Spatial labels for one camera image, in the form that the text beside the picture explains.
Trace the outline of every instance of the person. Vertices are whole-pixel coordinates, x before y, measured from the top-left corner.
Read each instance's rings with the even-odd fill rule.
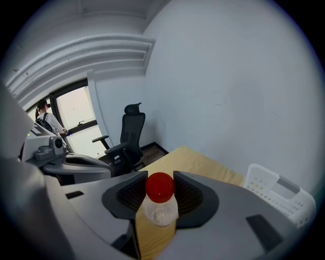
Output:
[[[36,113],[35,113],[35,120],[37,121],[38,119],[44,119],[44,114],[47,113],[48,108],[50,108],[51,105],[47,104],[45,99],[40,100],[37,103],[36,106]],[[62,127],[62,125],[57,121],[55,116],[51,113],[48,113],[45,117],[45,121],[50,124],[52,127],[52,131],[57,135],[57,134],[64,134],[66,135],[68,131]]]

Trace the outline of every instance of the office chair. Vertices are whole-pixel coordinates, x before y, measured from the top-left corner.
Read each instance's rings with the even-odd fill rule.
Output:
[[[142,161],[143,153],[139,146],[139,139],[146,115],[145,113],[140,113],[140,104],[141,103],[131,104],[125,107],[125,115],[123,115],[122,118],[121,143],[119,145],[110,148],[105,141],[108,136],[102,136],[92,141],[93,143],[101,141],[106,148],[106,155],[99,158],[99,160],[110,162],[116,172],[115,176],[123,174],[121,173],[123,171],[124,173],[128,173],[125,171],[136,170],[136,167],[141,164],[144,165]]]

